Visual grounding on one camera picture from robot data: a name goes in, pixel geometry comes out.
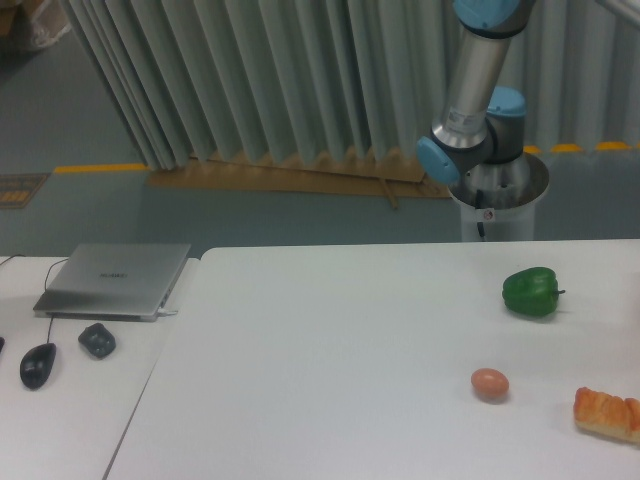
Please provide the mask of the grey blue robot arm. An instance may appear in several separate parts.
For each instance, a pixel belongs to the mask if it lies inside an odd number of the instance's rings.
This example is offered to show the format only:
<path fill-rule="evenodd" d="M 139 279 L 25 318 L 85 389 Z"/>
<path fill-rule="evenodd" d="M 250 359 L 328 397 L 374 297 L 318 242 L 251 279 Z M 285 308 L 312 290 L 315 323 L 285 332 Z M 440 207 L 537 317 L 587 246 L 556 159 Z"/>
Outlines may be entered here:
<path fill-rule="evenodd" d="M 444 106 L 416 146 L 432 179 L 452 184 L 512 159 L 497 119 L 540 147 L 639 142 L 636 1 L 456 1 L 461 44 Z"/>

